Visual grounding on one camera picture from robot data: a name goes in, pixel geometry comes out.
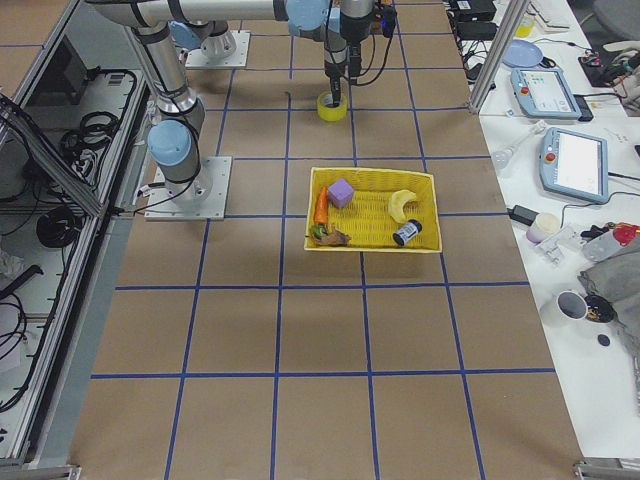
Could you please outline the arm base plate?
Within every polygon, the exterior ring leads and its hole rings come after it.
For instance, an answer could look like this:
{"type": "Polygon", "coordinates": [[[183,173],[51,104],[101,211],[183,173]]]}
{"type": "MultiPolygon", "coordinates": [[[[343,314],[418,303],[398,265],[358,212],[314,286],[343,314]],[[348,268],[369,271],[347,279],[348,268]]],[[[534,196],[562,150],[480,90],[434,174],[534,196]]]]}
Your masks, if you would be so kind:
{"type": "Polygon", "coordinates": [[[231,169],[231,156],[203,157],[199,176],[185,193],[170,200],[180,192],[176,184],[153,189],[149,196],[152,206],[142,213],[152,221],[222,221],[225,218],[231,169]]]}
{"type": "Polygon", "coordinates": [[[227,70],[245,68],[251,33],[248,30],[228,30],[209,36],[186,57],[187,70],[227,70]]]}

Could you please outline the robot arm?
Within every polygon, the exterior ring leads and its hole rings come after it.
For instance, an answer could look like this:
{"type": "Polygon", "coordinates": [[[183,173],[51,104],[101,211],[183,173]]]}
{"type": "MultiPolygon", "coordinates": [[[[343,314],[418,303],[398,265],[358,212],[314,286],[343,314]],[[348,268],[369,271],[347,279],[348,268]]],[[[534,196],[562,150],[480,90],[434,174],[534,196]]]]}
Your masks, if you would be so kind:
{"type": "MultiPolygon", "coordinates": [[[[323,43],[324,71],[329,79],[330,93],[321,98],[322,103],[333,110],[344,106],[341,78],[348,63],[346,40],[339,31],[331,29],[331,21],[324,20],[322,15],[311,20],[294,20],[289,15],[287,25],[291,35],[323,43]]],[[[236,40],[226,21],[212,21],[202,25],[171,21],[169,28],[181,49],[199,49],[209,60],[221,61],[233,55],[237,49],[236,40]]]]}
{"type": "Polygon", "coordinates": [[[384,7],[375,1],[91,1],[103,17],[133,36],[136,55],[146,68],[162,119],[180,119],[200,133],[204,107],[190,88],[170,31],[172,21],[185,25],[198,39],[225,35],[227,22],[278,21],[290,34],[321,42],[329,91],[318,98],[318,115],[335,121],[346,114],[342,82],[355,85],[362,75],[361,43],[384,7]]]}

